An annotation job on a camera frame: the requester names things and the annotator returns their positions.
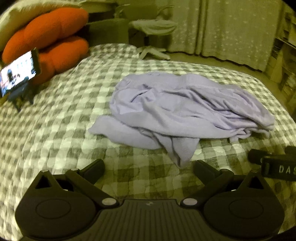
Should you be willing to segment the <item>lavender garment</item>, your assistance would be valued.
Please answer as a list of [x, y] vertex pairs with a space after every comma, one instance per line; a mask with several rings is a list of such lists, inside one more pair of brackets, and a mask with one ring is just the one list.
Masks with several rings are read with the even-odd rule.
[[114, 89], [110, 115], [89, 132], [140, 149], [164, 148], [183, 167], [201, 139], [269, 136], [273, 115], [249, 92], [197, 74], [130, 74]]

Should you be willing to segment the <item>grey white checkered bedspread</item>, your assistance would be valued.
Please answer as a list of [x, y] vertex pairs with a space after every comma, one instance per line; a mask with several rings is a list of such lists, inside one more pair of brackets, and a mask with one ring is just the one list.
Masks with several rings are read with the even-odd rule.
[[88, 133], [96, 118], [109, 114], [115, 85], [129, 74], [161, 71], [194, 73], [220, 84], [235, 84], [253, 94], [275, 117], [269, 138], [257, 135], [230, 143], [226, 139], [202, 140], [194, 153], [235, 174], [254, 169], [247, 159], [250, 149], [282, 153], [295, 145], [295, 122], [261, 81], [225, 68], [175, 61], [139, 60], [134, 46], [106, 44], [92, 47], [90, 56], [76, 67], [53, 77], [46, 89], [21, 111], [6, 102], [1, 106], [1, 237], [19, 240], [15, 210], [36, 175], [44, 169], [63, 174], [83, 168], [96, 159], [105, 162], [97, 187], [118, 200], [181, 200], [201, 188], [192, 168], [178, 168], [165, 150], [143, 150], [112, 143]]

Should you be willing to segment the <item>shelf at right edge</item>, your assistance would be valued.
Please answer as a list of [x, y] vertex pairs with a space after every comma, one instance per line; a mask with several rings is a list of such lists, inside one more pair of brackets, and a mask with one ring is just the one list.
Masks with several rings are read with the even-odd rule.
[[295, 104], [295, 11], [284, 10], [280, 17], [265, 73], [278, 84], [288, 105], [292, 106]]

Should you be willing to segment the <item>dark blue phone tripod stand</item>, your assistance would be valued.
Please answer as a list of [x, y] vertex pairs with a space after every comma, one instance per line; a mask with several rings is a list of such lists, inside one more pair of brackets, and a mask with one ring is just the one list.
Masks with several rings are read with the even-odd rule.
[[25, 99], [31, 105], [34, 104], [34, 89], [29, 83], [29, 78], [26, 77], [22, 83], [19, 83], [8, 95], [8, 102], [11, 102], [18, 112], [21, 111], [21, 104], [18, 105], [18, 99], [23, 102]]

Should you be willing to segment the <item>smartphone showing video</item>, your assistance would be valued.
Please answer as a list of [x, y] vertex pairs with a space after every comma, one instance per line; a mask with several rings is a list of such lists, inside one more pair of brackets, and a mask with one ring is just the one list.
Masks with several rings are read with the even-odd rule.
[[40, 74], [39, 52], [35, 48], [18, 57], [1, 70], [1, 97]]

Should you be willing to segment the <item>pale patterned curtain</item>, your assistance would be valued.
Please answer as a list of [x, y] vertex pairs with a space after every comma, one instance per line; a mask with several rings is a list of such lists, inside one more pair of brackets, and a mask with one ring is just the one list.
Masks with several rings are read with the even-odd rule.
[[156, 1], [172, 5], [177, 23], [170, 52], [215, 57], [264, 71], [278, 28], [282, 1]]

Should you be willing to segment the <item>orange plush cushion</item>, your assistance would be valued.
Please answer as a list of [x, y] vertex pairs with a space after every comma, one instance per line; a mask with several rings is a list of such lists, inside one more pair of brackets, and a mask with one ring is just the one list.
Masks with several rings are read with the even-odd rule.
[[33, 78], [33, 85], [73, 68], [88, 56], [88, 42], [75, 35], [88, 18], [88, 12], [79, 8], [59, 8], [34, 18], [6, 43], [1, 57], [4, 64], [36, 48], [41, 74]]

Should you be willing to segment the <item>white swivel office chair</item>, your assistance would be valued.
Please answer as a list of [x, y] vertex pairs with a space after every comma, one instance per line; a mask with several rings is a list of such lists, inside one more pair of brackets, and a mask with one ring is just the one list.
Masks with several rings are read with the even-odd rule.
[[177, 23], [171, 20], [165, 20], [161, 14], [167, 9], [174, 8], [173, 5], [158, 7], [155, 4], [122, 4], [115, 8], [114, 17], [127, 19], [128, 27], [145, 34], [144, 46], [137, 50], [140, 53], [139, 58], [142, 60], [147, 54], [160, 59], [170, 60], [166, 54], [165, 48], [157, 48], [150, 45], [150, 36], [168, 36], [173, 33]]

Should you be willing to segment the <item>cream throw pillow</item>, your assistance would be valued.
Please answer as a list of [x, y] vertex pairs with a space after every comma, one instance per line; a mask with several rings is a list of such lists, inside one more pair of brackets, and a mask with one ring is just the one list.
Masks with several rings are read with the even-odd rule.
[[1, 14], [1, 51], [18, 29], [37, 16], [62, 7], [82, 5], [77, 1], [16, 1]]

